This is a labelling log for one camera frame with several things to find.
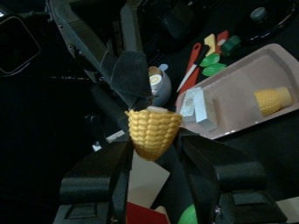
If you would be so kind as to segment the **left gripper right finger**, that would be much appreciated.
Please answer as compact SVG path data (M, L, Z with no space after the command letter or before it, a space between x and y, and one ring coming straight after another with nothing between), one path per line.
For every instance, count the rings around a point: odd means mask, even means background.
M155 201L171 224L188 207L198 224L284 224L262 164L242 150L182 129L159 160L171 173Z

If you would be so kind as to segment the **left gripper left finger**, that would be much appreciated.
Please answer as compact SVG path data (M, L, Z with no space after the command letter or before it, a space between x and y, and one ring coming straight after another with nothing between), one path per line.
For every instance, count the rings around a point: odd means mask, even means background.
M88 155L60 182L53 224L127 224L127 190L133 147L113 142Z

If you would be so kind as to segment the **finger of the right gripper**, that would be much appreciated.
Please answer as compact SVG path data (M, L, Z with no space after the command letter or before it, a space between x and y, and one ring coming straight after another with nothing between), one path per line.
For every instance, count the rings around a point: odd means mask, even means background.
M139 5L139 2L127 2L120 11L124 49L117 57L111 78L111 86L125 103L147 102L152 96L137 21Z
M84 20L71 6L83 0L49 0L51 17L59 27L71 56L85 60L91 69L99 71L105 80L111 79L116 57L100 41Z

